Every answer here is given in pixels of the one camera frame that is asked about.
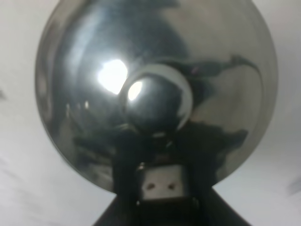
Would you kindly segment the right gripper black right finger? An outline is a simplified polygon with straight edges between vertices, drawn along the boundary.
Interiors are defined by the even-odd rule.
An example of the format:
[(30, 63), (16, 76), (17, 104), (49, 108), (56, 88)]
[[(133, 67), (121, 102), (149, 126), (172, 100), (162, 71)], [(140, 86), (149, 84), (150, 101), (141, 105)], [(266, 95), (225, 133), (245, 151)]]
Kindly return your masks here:
[(181, 149), (189, 165), (193, 192), (199, 200), (202, 225), (248, 225), (213, 189), (219, 181), (216, 172), (225, 163), (226, 155), (241, 146), (244, 139), (239, 136), (185, 136), (181, 139)]

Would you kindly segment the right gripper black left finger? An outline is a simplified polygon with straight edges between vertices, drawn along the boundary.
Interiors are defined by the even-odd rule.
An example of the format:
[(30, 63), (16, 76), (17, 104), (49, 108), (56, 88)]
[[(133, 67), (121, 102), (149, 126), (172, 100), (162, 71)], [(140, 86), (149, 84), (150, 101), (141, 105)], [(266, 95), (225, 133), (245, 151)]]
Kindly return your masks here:
[(117, 149), (113, 157), (113, 192), (117, 195), (95, 226), (138, 226), (136, 169), (140, 163), (136, 135), (122, 132), (111, 139)]

